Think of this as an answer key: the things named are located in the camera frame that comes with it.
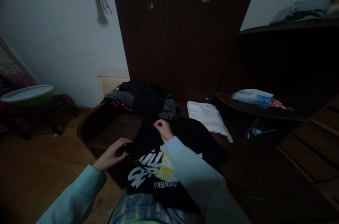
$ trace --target plastic bag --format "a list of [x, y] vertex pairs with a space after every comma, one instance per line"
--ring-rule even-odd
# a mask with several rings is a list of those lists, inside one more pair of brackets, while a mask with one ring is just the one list
[[264, 109], [272, 105], [273, 94], [257, 89], [244, 89], [232, 94], [232, 99], [256, 105]]

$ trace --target folded clothes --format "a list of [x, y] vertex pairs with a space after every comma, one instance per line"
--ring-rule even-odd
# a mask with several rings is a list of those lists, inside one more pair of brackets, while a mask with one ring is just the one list
[[280, 10], [269, 24], [320, 19], [326, 15], [330, 6], [330, 0], [298, 1]]

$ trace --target person's left hand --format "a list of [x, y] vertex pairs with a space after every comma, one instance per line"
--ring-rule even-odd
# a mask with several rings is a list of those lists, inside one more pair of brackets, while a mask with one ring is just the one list
[[124, 155], [117, 157], [116, 153], [117, 150], [120, 149], [122, 146], [125, 146], [126, 144], [132, 143], [132, 140], [129, 140], [127, 138], [120, 138], [118, 141], [116, 141], [114, 144], [112, 144], [93, 164], [92, 167], [94, 167], [96, 170], [102, 172], [106, 169], [109, 169], [119, 162], [126, 159], [130, 154], [125, 153]]

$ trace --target graphic print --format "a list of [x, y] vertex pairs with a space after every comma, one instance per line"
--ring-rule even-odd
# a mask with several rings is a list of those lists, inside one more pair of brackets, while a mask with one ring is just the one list
[[141, 165], [134, 168], [128, 175], [127, 179], [129, 181], [133, 181], [131, 183], [132, 187], [138, 188], [147, 177], [149, 178], [152, 175], [165, 182], [154, 184], [155, 189], [176, 187], [176, 183], [179, 182], [177, 176], [174, 173], [171, 160], [165, 151], [165, 144], [160, 146], [159, 149], [154, 149], [149, 154], [142, 156], [135, 162], [139, 162]]

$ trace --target white cloth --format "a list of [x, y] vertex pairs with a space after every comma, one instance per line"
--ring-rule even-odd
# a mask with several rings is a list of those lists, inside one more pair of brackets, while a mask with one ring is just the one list
[[215, 106], [207, 103], [189, 101], [187, 102], [187, 109], [190, 118], [201, 122], [209, 132], [220, 133], [227, 136], [228, 141], [233, 143], [233, 139]]

